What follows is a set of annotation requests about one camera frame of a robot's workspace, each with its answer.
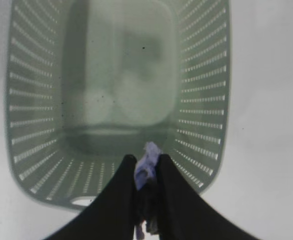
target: white surface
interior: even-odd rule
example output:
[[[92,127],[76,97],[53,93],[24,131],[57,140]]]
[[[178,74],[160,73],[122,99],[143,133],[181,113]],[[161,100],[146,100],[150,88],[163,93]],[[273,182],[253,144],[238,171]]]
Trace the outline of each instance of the white surface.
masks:
[[[76,213],[29,199],[9,172],[3,121],[9,6],[0,0],[0,240],[37,240]],[[220,174],[203,198],[261,239],[293,240],[293,0],[232,0],[231,13],[227,141]]]

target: crumpled fabric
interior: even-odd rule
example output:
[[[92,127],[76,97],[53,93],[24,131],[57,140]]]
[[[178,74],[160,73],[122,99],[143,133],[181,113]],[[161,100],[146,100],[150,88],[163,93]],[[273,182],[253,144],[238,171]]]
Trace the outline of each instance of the crumpled fabric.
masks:
[[[158,163],[159,156],[162,150],[154,142],[145,144],[145,154],[140,161],[137,162],[134,171],[135,187],[139,191],[147,182],[157,182],[155,166]],[[158,234],[158,223],[156,216],[146,222],[146,231],[151,235]],[[142,230],[142,222],[135,228],[137,240],[145,239],[145,234]]]
[[[162,154],[162,150],[152,141],[147,142],[144,149],[145,154],[137,162],[134,171],[134,182],[138,191],[146,184],[148,179],[157,180],[155,166]]]

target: purple cloth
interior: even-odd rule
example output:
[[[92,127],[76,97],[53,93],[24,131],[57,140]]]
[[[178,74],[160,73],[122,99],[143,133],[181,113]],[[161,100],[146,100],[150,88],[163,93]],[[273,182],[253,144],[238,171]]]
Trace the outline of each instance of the purple cloth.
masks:
[[[154,142],[145,144],[145,154],[140,161],[137,162],[134,171],[134,182],[136,189],[139,191],[148,179],[157,180],[155,166],[162,151]]]

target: gray-green basket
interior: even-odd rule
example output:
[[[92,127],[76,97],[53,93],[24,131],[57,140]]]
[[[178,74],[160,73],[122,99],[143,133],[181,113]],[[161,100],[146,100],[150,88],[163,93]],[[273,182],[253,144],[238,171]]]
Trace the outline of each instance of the gray-green basket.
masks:
[[[114,25],[102,21],[103,17],[94,26],[88,24],[88,18],[92,18],[88,15],[88,5],[93,2],[102,1],[14,0],[12,3],[6,118],[10,165],[18,184],[41,202],[82,209],[84,206],[78,200],[93,200],[101,193],[125,154],[140,158],[144,144],[154,141],[172,157],[189,184],[198,193],[202,192],[219,170],[227,128],[229,1],[143,1],[151,7],[164,6],[170,12],[168,23],[176,36],[170,42],[175,44],[173,71],[176,71],[168,77],[162,76],[163,81],[171,81],[176,87],[169,94],[163,92],[163,96],[150,93],[153,98],[150,103],[155,109],[156,102],[160,105],[167,101],[164,99],[167,95],[175,96],[174,105],[169,114],[152,124],[139,124],[137,120],[135,124],[126,124],[140,117],[138,114],[126,117],[127,113],[136,113],[133,106],[139,95],[128,91],[126,109],[115,98],[108,99],[117,94],[117,83],[105,86],[106,80],[93,76],[92,86],[106,88],[108,96],[89,99],[89,103],[81,94],[73,98],[75,91],[87,92],[92,87],[83,80],[88,71],[86,48],[90,27],[98,35],[93,37],[97,42],[94,39],[90,45],[98,52],[91,70],[93,75],[99,72],[100,76],[104,71],[108,81],[115,66],[104,67],[117,55],[114,51],[120,54],[119,63],[123,63],[121,68],[125,68],[125,73],[131,71],[133,76],[143,76],[141,88],[153,77],[148,72],[156,68],[152,62],[166,57],[159,50],[167,47],[160,37],[135,34],[124,28],[115,30]],[[156,27],[153,24],[151,28],[156,31]],[[122,39],[121,44],[116,43],[119,44],[116,50],[110,47],[115,42],[114,35]],[[108,121],[96,122],[95,118],[104,114],[99,114],[99,106],[104,110],[107,105],[112,105],[110,115],[106,116]],[[91,108],[95,112],[86,118]],[[155,117],[162,114],[149,112]]]

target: laundry basket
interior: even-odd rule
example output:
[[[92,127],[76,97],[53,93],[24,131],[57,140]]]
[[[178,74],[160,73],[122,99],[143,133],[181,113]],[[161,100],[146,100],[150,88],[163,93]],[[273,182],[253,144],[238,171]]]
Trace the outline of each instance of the laundry basket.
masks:
[[[14,0],[11,169],[33,198],[82,209],[155,142],[201,193],[227,128],[227,0]]]

